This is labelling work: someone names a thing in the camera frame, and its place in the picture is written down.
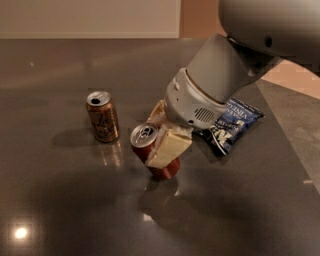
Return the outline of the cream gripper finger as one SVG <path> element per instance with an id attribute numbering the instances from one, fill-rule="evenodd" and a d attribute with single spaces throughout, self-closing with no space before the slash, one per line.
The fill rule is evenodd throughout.
<path id="1" fill-rule="evenodd" d="M 147 122 L 155 124 L 160 127 L 166 121 L 166 114 L 164 111 L 164 101 L 159 100 L 149 115 Z"/>
<path id="2" fill-rule="evenodd" d="M 192 128 L 163 124 L 145 164 L 157 169 L 168 166 L 192 144 L 192 131 Z"/>

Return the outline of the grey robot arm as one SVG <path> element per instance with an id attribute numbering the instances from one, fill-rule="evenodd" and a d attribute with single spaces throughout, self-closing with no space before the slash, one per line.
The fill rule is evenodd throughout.
<path id="1" fill-rule="evenodd" d="M 159 127 L 145 164 L 162 169 L 207 135 L 223 153 L 255 116 L 232 95 L 281 60 L 313 74 L 320 67 L 320 0 L 220 0 L 225 31 L 214 34 L 169 83 L 149 121 Z"/>

